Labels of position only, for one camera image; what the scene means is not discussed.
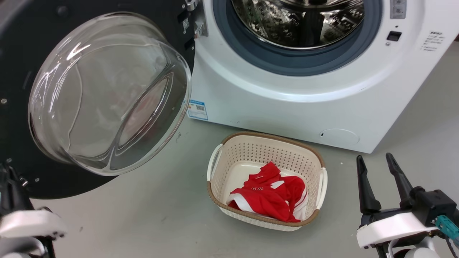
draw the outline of brown basket rim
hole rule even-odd
[[[232,135],[229,135],[228,137],[226,137],[222,141],[222,144],[225,145],[225,143],[228,142],[231,138],[234,138],[234,137],[237,137],[237,136],[241,136],[241,135],[256,136],[256,137],[262,137],[262,138],[267,138],[267,139],[272,139],[272,140],[278,140],[278,141],[282,141],[282,142],[286,142],[286,143],[290,143],[290,144],[299,146],[301,148],[305,148],[305,149],[311,151],[312,153],[314,153],[314,155],[316,155],[317,158],[319,159],[320,165],[323,168],[325,167],[325,163],[324,163],[324,160],[323,160],[322,156],[320,155],[320,153],[318,151],[316,151],[312,147],[310,147],[310,146],[308,146],[308,145],[306,145],[304,143],[297,142],[295,140],[291,140],[291,139],[280,137],[280,136],[276,136],[276,135],[269,135],[269,134],[263,134],[263,133],[257,133],[257,132],[239,132],[239,133],[235,133],[235,134],[232,134]],[[319,214],[319,209],[316,209],[316,210],[314,210],[313,214],[308,219],[306,219],[304,221],[301,221],[301,222],[283,222],[283,221],[279,221],[279,220],[276,220],[276,219],[269,219],[269,218],[265,218],[265,217],[260,217],[260,216],[257,216],[255,214],[253,214],[253,213],[240,211],[240,210],[234,209],[232,207],[229,207],[226,204],[223,204],[222,202],[217,200],[217,198],[215,198],[215,196],[213,195],[213,193],[212,193],[212,185],[211,185],[210,181],[207,182],[207,192],[209,193],[209,196],[212,199],[212,201],[216,205],[218,205],[220,208],[223,208],[225,210],[229,210],[231,212],[237,213],[237,214],[245,216],[245,217],[249,217],[251,219],[256,219],[256,220],[259,220],[259,221],[272,223],[272,224],[276,224],[276,225],[289,226],[289,227],[302,227],[304,225],[307,225],[307,224],[311,223]]]

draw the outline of red fabric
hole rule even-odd
[[[270,162],[258,174],[249,175],[244,186],[231,194],[242,195],[250,208],[260,215],[284,222],[300,222],[293,216],[293,211],[305,190],[304,182],[296,176],[281,177],[279,172],[276,165]],[[271,187],[273,183],[280,184],[282,181],[283,184],[277,188]],[[239,209],[234,200],[228,205]]]

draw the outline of black cable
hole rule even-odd
[[[448,245],[448,248],[451,251],[451,254],[453,255],[453,257],[454,258],[458,258],[458,256],[456,255],[455,250],[453,249],[453,245],[451,245],[451,242],[449,241],[449,237],[446,237],[445,240],[446,240],[446,244]]]

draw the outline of teal connector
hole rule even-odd
[[[435,219],[435,226],[453,240],[454,245],[459,248],[459,228],[448,217],[445,215],[438,216]]]

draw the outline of blue and white label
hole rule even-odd
[[[188,116],[202,120],[209,120],[207,117],[207,109],[204,102],[190,100],[188,105]]]

